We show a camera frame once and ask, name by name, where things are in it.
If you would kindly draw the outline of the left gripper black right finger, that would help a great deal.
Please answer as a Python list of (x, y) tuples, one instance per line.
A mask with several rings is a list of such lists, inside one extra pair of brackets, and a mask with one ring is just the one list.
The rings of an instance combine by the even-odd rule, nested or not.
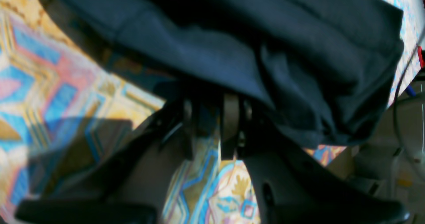
[(224, 95), (221, 156), (242, 160), (263, 224), (402, 224), (398, 201), (352, 188), (282, 135), (262, 110), (238, 95)]

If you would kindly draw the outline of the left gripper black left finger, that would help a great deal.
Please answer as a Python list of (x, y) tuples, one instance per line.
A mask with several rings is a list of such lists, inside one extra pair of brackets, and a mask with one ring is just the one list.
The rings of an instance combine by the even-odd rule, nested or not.
[(176, 170), (194, 157), (193, 103), (179, 99), (142, 124), (142, 133), (62, 191), (21, 201), (31, 224), (160, 224)]

